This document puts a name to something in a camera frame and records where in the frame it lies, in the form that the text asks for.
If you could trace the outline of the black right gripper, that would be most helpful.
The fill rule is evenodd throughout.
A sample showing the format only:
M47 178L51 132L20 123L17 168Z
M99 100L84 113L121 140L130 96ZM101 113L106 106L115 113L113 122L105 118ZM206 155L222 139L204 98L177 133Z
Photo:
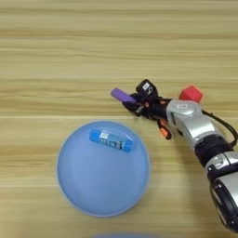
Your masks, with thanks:
M171 99L163 99L158 96L138 96L138 93L130 94L137 103L125 101L124 107L136 116L143 116L151 120L165 119L166 108Z

